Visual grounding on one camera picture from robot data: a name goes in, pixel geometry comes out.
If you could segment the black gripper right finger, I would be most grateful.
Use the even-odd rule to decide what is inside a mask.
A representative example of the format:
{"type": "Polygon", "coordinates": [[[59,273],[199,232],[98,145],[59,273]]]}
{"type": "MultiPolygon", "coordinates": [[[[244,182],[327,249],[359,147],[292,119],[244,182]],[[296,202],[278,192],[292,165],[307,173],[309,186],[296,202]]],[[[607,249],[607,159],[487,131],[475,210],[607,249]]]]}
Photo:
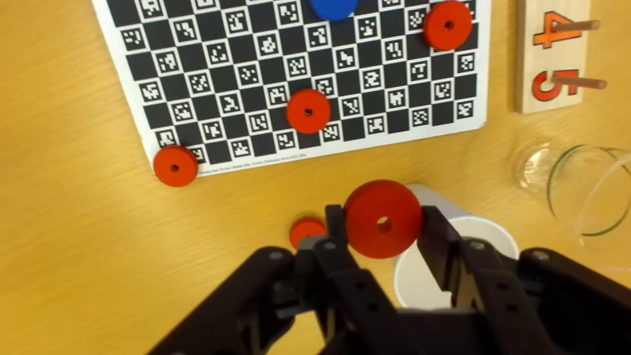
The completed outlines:
{"type": "Polygon", "coordinates": [[[434,204],[422,208],[416,249],[451,293],[447,309],[418,313],[432,350],[631,355],[631,289],[566,253],[530,246],[505,255],[434,204]]]}

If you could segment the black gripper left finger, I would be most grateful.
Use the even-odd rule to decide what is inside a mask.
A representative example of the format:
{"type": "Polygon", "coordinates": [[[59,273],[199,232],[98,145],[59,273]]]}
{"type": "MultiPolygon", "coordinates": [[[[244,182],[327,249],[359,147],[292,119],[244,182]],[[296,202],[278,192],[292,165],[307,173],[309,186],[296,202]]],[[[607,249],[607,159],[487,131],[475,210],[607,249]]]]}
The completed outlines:
{"type": "Polygon", "coordinates": [[[392,305],[349,251],[345,210],[325,206],[325,234],[296,251],[262,246],[238,263],[148,355],[264,355],[313,313],[321,355],[386,355],[392,305]]]}

